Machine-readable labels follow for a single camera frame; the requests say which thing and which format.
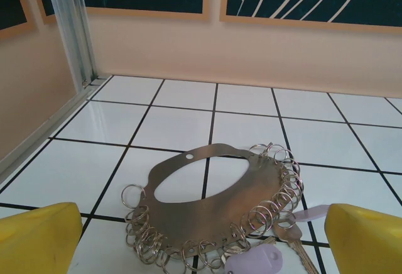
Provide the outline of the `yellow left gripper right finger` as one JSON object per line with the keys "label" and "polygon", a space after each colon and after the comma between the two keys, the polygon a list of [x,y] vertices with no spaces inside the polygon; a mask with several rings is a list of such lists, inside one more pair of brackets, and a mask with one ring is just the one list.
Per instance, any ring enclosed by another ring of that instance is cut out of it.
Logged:
{"label": "yellow left gripper right finger", "polygon": [[401,273],[401,218],[332,204],[325,233],[340,273]]}

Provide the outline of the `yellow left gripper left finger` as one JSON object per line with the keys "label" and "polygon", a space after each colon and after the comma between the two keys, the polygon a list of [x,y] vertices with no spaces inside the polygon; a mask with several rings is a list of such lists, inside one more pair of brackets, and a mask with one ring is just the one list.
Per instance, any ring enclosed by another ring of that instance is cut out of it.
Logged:
{"label": "yellow left gripper left finger", "polygon": [[73,202],[2,218],[1,273],[66,273],[81,235]]}

